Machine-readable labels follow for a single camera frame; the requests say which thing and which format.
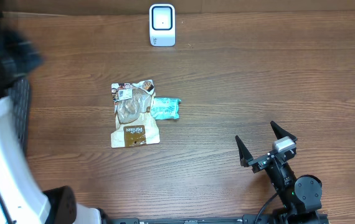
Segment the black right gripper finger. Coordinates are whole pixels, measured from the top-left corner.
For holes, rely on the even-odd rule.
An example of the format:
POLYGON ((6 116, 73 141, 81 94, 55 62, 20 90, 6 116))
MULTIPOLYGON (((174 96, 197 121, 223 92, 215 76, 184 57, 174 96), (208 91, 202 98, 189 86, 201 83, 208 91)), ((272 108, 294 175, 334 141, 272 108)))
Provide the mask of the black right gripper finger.
POLYGON ((270 125, 271 125, 271 127, 273 129, 273 132, 274 132, 275 136, 277 137, 277 139, 282 139, 284 137, 289 137, 292 141, 296 141, 297 140, 296 136, 294 136, 293 134, 289 133, 285 129, 281 128, 276 122, 271 121, 270 125))
POLYGON ((239 149, 240 165, 248 167, 249 162, 253 160, 253 156, 238 135, 235 136, 235 140, 239 149))

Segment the teal tissue pack wrapper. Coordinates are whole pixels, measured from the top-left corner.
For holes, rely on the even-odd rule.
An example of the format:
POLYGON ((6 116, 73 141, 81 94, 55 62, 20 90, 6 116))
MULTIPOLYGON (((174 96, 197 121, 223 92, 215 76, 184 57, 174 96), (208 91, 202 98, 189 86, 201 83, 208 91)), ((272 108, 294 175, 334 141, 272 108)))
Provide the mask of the teal tissue pack wrapper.
POLYGON ((155 120, 179 119, 179 98, 154 98, 150 113, 155 120))

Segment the brown snack pouch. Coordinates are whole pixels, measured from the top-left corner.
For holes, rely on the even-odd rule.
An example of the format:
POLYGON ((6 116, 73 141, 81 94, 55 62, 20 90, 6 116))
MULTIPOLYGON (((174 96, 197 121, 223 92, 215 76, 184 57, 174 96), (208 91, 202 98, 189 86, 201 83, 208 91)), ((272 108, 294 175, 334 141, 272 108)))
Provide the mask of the brown snack pouch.
POLYGON ((152 80, 111 84, 116 126, 110 134, 112 148, 160 143, 159 128, 151 115, 155 94, 152 80))

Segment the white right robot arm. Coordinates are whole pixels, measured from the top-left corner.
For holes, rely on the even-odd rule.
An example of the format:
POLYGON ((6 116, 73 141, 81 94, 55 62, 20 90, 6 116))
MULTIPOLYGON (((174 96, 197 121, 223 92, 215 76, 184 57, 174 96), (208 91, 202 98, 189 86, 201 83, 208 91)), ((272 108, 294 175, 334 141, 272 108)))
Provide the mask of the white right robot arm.
POLYGON ((251 167, 254 173, 264 170, 276 193, 256 215, 244 215, 243 223, 328 223, 327 215, 320 215, 322 182, 314 175, 296 177, 288 161, 296 156, 298 138, 271 121, 277 140, 267 154, 253 158, 244 142, 235 137, 240 165, 251 167))

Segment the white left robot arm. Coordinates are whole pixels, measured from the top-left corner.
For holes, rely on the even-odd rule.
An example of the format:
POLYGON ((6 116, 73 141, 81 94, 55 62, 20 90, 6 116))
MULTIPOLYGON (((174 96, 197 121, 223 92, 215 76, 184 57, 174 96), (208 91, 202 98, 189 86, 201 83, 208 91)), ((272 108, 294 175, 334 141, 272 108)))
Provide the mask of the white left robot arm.
POLYGON ((0 10, 0 223, 103 223, 97 208, 63 186, 42 191, 22 149, 8 89, 41 63, 31 43, 2 24, 0 10))

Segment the white barcode scanner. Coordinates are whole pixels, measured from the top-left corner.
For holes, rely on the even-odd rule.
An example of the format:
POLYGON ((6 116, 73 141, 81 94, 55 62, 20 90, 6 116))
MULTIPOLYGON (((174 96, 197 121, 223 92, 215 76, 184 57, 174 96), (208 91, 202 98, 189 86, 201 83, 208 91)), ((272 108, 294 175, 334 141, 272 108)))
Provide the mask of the white barcode scanner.
POLYGON ((159 3, 149 9, 149 39, 154 47, 172 47, 176 43, 176 12, 172 4, 159 3))

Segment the grey plastic basket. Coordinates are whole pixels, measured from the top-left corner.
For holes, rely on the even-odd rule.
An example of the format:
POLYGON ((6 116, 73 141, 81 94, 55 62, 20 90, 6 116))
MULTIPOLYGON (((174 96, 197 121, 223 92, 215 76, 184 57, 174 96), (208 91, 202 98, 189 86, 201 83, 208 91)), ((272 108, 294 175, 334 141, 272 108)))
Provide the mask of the grey plastic basket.
POLYGON ((27 135, 29 124, 29 110, 31 105, 31 86, 28 79, 20 79, 7 89, 13 105, 12 116, 18 142, 23 154, 27 153, 27 135))

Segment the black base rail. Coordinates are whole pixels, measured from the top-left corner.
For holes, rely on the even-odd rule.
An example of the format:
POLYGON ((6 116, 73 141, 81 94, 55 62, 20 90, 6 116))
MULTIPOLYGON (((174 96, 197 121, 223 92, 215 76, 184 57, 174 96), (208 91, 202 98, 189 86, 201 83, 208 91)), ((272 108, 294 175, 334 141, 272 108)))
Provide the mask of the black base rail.
POLYGON ((217 217, 217 218, 172 218, 144 220, 139 218, 106 218, 102 224, 272 224, 272 223, 320 223, 329 224, 327 215, 319 218, 302 216, 291 221, 280 221, 272 215, 261 215, 255 221, 256 215, 243 215, 242 217, 217 217))

